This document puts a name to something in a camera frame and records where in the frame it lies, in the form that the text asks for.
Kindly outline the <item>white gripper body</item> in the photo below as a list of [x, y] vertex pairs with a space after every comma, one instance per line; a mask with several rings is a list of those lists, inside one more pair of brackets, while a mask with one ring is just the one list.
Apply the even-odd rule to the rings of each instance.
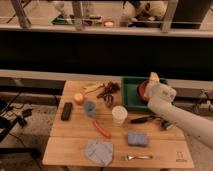
[[158, 74], [151, 72], [145, 87], [144, 97], [148, 100], [148, 105], [160, 101], [172, 104], [176, 97], [176, 90], [167, 84], [161, 83]]

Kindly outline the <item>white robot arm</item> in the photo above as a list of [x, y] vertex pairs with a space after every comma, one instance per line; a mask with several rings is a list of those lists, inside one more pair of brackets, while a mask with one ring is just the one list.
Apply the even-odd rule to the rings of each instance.
[[176, 90], [161, 83], [156, 72], [150, 73], [144, 96], [152, 112], [213, 149], [213, 121], [174, 106]]

